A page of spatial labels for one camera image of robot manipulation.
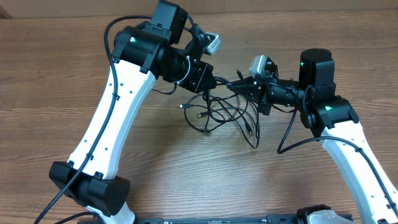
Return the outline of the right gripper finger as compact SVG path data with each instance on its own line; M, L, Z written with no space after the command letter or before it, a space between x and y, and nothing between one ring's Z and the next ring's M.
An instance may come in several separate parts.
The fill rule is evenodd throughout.
M258 103L261 100L261 90L256 87L229 86L228 89L250 102Z
M255 79L252 76L233 81L229 84L229 87L232 86L253 86L255 85Z

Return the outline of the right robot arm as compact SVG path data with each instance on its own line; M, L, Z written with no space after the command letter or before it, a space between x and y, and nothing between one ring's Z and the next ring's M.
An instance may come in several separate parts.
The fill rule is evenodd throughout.
M350 102L336 95L335 62L327 49L300 54L297 81L279 78L277 65L265 55L255 57L250 76L228 85L232 92L269 115L277 105L293 107L313 137L288 147L318 141L337 165L358 208L362 223L397 223L397 189L384 172L365 137L359 116Z

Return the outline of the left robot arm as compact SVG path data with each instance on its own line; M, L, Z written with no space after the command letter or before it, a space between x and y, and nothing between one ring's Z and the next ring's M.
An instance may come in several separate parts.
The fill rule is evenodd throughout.
M158 78L193 93L216 86L213 67L201 60L213 55L220 36L198 24L188 28L191 41L177 44L190 15L179 5L160 1L152 16L119 31L105 44L109 77L93 118L67 161L55 161L49 177L59 194L85 207L95 223L134 223L126 200L130 181L118 176L119 160L142 102Z

